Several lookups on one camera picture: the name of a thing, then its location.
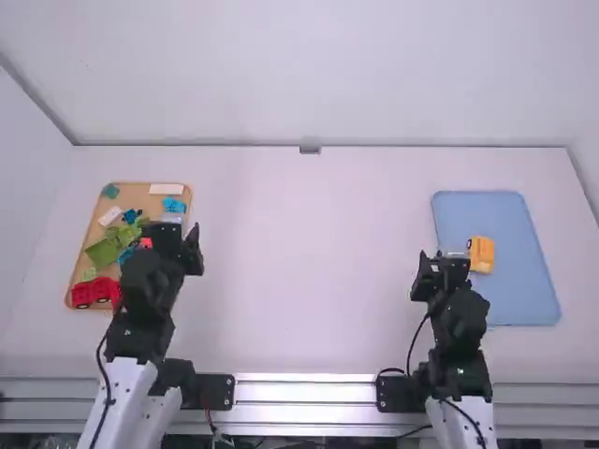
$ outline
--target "blue toy piece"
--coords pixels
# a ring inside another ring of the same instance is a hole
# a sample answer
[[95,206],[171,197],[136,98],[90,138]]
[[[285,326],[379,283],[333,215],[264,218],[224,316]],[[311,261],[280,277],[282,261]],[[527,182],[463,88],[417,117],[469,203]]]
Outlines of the blue toy piece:
[[135,250],[135,246],[129,246],[124,249],[121,255],[119,255],[119,258],[116,260],[116,262],[119,264],[119,267],[123,266],[123,264],[133,255]]
[[142,213],[143,213],[143,210],[141,210],[141,209],[126,210],[125,212],[123,212],[123,217],[121,218],[121,220],[126,222],[128,225],[132,225],[135,222],[136,218],[138,218]]
[[119,192],[121,192],[121,189],[119,189],[112,182],[110,184],[106,184],[102,189],[102,195],[107,196],[110,199],[116,198],[119,195]]
[[170,196],[162,200],[162,206],[165,212],[171,213],[186,213],[187,205],[178,199],[171,198]]

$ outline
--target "cork board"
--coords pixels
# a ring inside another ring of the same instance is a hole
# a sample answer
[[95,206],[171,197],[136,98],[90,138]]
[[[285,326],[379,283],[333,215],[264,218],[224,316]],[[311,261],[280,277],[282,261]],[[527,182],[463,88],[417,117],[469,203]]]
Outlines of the cork board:
[[[85,249],[99,240],[103,239],[106,235],[107,228],[100,224],[98,220],[113,206],[121,208],[121,210],[129,209],[141,209],[143,211],[142,217],[148,217],[150,220],[159,220],[160,216],[164,213],[162,200],[168,195],[150,195],[149,190],[152,184],[180,184],[183,186],[183,193],[179,196],[172,196],[187,205],[187,211],[183,221],[183,229],[189,216],[191,209],[192,191],[191,189],[180,182],[112,182],[116,187],[120,189],[119,194],[116,198],[111,199],[107,196],[98,193],[98,199],[95,203],[94,212],[90,218],[90,223],[87,227],[87,232],[83,243],[80,248],[73,273],[71,274],[70,281],[65,293],[65,304],[68,308],[74,311],[106,311],[111,310],[112,306],[108,303],[97,303],[94,302],[88,309],[76,309],[71,303],[71,288],[74,284],[81,282],[83,273],[87,268],[93,268],[94,263],[85,253]],[[121,221],[121,216],[117,217],[110,225],[122,226],[124,222]],[[114,280],[118,280],[121,275],[119,265],[115,262],[108,265],[101,270],[98,270],[96,276],[108,276]]]

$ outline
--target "red toy car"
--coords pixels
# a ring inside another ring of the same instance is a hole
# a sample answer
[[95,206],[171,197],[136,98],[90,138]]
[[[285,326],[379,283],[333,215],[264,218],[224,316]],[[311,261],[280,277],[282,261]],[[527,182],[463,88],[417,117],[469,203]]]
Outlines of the red toy car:
[[71,288],[71,304],[76,309],[87,309],[94,302],[112,301],[116,307],[121,300],[121,285],[118,281],[100,276],[89,282],[79,282]]

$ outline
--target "green toy piece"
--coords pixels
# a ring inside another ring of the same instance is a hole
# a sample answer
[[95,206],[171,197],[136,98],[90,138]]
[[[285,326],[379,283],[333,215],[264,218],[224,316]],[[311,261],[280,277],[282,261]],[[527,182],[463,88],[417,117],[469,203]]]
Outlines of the green toy piece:
[[147,218],[139,217],[135,224],[109,227],[102,240],[85,249],[85,253],[94,262],[95,269],[100,270],[116,262],[119,254],[141,236],[141,226],[148,221],[150,220]]
[[150,217],[138,217],[135,219],[133,226],[136,226],[139,229],[141,229],[143,226],[145,226],[149,222],[150,222]]
[[110,184],[106,184],[102,189],[102,196],[107,196],[110,199],[114,199],[119,195],[120,192],[121,189],[111,182]]
[[93,281],[97,276],[97,271],[95,270],[94,267],[91,268],[86,268],[83,271],[83,276],[81,278],[82,282],[89,282],[89,281]]
[[97,270],[114,263],[119,256],[119,250],[114,245],[113,240],[106,238],[86,248],[85,253],[92,259]]
[[134,224],[126,224],[118,228],[116,238],[121,244],[121,250],[129,246],[133,240],[141,235],[141,228]]

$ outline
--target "wire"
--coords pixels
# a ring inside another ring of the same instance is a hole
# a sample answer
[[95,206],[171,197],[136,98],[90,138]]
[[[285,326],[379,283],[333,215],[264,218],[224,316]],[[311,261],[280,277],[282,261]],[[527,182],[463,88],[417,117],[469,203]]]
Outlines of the wire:
[[406,360],[405,360],[405,375],[408,377],[411,376],[411,374],[410,374],[410,358],[412,357],[412,351],[414,351],[414,345],[416,344],[416,339],[418,338],[420,329],[422,329],[422,327],[426,323],[429,316],[430,315],[428,313],[426,315],[424,315],[424,318],[422,318],[422,321],[418,325],[418,328],[416,329],[416,333],[414,334],[414,337],[412,338],[412,342],[410,343],[410,349],[408,350],[408,356],[406,357]]
[[378,376],[380,376],[382,374],[385,374],[386,372],[398,372],[399,374],[405,375],[405,371],[403,369],[401,369],[401,368],[395,368],[395,367],[390,367],[390,368],[384,368],[384,369],[381,369],[380,371],[378,371],[378,374],[377,374],[376,377],[378,377]]
[[402,438],[407,438],[411,435],[414,435],[415,433],[418,433],[421,430],[424,430],[425,428],[432,428],[431,424],[427,424],[426,426],[420,426],[415,428],[414,430],[410,430],[409,432],[405,432],[402,435],[400,435],[399,437],[397,437],[397,440],[401,440]]
[[94,437],[92,438],[92,442],[90,443],[90,449],[95,448],[95,444],[97,443],[97,439],[100,436],[100,431],[104,426],[104,421],[106,421],[106,416],[109,414],[109,406],[112,402],[112,389],[110,387],[110,379],[109,375],[106,373],[106,369],[104,365],[102,365],[102,359],[100,358],[100,349],[102,349],[102,345],[106,341],[108,337],[108,330],[104,333],[104,337],[100,340],[97,348],[95,348],[95,363],[97,363],[97,367],[100,369],[100,373],[102,374],[102,378],[104,379],[104,384],[106,385],[106,400],[104,401],[104,409],[102,410],[102,415],[100,416],[100,421],[97,423],[97,427],[95,428]]
[[266,437],[264,437],[262,440],[260,440],[256,444],[254,444],[254,447],[252,449],[258,449],[258,447],[260,447],[262,445],[262,443],[265,441],[266,441]]
[[210,432],[212,432],[212,435],[216,435],[216,430],[218,430],[216,428],[216,426],[214,425],[214,422],[212,421],[212,415],[210,413],[210,409],[208,408],[208,406],[206,406],[206,408],[204,409],[204,414],[206,415],[206,421],[208,422],[208,425],[210,426]]
[[281,437],[283,438],[283,440],[287,440],[291,443],[296,443],[296,444],[302,444],[303,442],[306,444],[313,444],[316,447],[322,447],[324,449],[327,449],[327,444],[325,442],[315,442],[314,440],[307,440],[307,439],[302,439],[302,438],[295,438],[295,437]]
[[479,441],[479,444],[482,446],[482,449],[487,449],[487,444],[485,443],[485,437],[483,436],[483,432],[480,431],[480,426],[476,423],[476,421],[472,418],[472,416],[470,416],[467,412],[465,412],[464,410],[462,410],[460,407],[458,407],[453,402],[449,402],[447,399],[440,399],[439,401],[440,402],[444,402],[445,404],[447,404],[450,407],[454,408],[464,418],[466,418],[468,421],[470,421],[470,424],[472,424],[473,427],[476,430],[476,434],[478,435],[478,441]]

